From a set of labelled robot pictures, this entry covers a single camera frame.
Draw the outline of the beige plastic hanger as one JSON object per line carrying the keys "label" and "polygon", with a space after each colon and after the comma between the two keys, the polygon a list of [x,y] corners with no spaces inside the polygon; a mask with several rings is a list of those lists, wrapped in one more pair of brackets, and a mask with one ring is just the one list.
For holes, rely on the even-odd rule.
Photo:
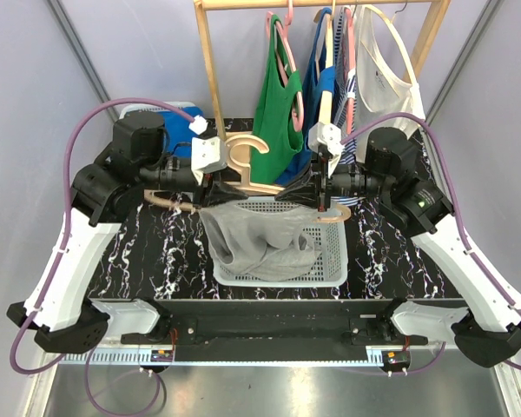
{"label": "beige plastic hanger", "polygon": [[[205,174],[208,178],[209,185],[212,182],[225,182],[246,194],[248,198],[259,195],[271,195],[273,198],[281,192],[285,187],[272,184],[261,184],[252,182],[250,179],[251,165],[249,162],[243,162],[235,151],[240,147],[247,149],[257,149],[262,154],[269,151],[267,144],[257,136],[249,133],[236,133],[231,135],[225,142],[228,149],[227,167],[212,174]],[[314,174],[319,174],[320,169],[317,167],[316,152],[312,151],[311,156],[314,162],[307,166],[307,170]],[[330,159],[330,174],[340,162],[338,158]],[[162,156],[158,164],[151,167],[143,167],[140,169],[140,178],[146,184],[144,189],[144,200],[166,209],[178,208],[191,213],[198,212],[206,207],[203,204],[192,203],[192,195],[190,193],[179,193],[159,190],[159,175],[162,169],[178,169],[183,167],[191,168],[190,158],[178,158],[172,154]],[[318,222],[332,223],[343,222],[351,216],[351,210],[342,204],[331,202],[327,211],[319,211],[317,217]]]}

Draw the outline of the grey tank top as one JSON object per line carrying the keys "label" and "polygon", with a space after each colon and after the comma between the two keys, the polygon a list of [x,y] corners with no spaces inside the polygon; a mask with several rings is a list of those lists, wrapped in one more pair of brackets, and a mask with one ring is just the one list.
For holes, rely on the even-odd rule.
{"label": "grey tank top", "polygon": [[233,275],[289,280],[308,273],[320,256],[305,231],[318,217],[311,208],[262,213],[231,202],[203,208],[199,216],[214,265]]}

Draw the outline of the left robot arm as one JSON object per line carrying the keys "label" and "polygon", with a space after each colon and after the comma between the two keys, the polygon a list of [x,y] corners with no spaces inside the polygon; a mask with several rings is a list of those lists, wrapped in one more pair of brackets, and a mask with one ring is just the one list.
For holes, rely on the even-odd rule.
{"label": "left robot arm", "polygon": [[43,276],[26,301],[13,303],[7,316],[52,354],[84,354],[103,338],[164,342],[171,317],[156,301],[91,301],[87,288],[102,254],[130,212],[151,189],[189,192],[195,209],[247,199],[219,173],[197,176],[189,159],[164,151],[164,117],[132,112],[115,122],[107,154],[66,175],[63,229]]}

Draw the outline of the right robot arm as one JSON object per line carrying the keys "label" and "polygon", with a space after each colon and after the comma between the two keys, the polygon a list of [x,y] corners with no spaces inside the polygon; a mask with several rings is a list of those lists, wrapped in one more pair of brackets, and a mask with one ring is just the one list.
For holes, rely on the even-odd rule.
{"label": "right robot arm", "polygon": [[392,300],[366,326],[366,335],[385,344],[410,336],[454,344],[481,367],[508,363],[521,349],[521,294],[479,256],[461,224],[452,195],[415,172],[418,150],[394,127],[373,129],[362,163],[329,169],[331,148],[318,145],[313,163],[276,196],[325,212],[334,196],[375,196],[379,213],[421,249],[465,301],[439,308]]}

